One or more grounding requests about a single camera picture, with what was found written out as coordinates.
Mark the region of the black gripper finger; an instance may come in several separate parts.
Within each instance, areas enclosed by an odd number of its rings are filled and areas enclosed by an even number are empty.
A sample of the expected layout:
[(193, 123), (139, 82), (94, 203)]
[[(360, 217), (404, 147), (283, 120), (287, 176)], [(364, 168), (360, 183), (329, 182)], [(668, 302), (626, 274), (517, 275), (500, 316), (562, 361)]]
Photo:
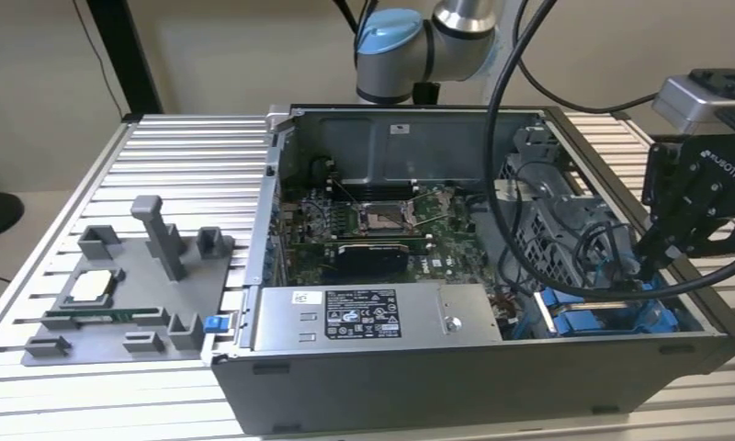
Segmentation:
[(645, 231), (635, 246), (639, 277), (651, 277), (680, 254), (685, 221), (680, 219), (680, 195), (675, 176), (683, 144), (655, 142), (648, 151), (640, 202), (649, 208)]
[(703, 258), (735, 254), (735, 225), (725, 238), (712, 240), (709, 238), (715, 221), (707, 221), (703, 226), (695, 228), (661, 254), (659, 267), (665, 267), (681, 255), (688, 258)]

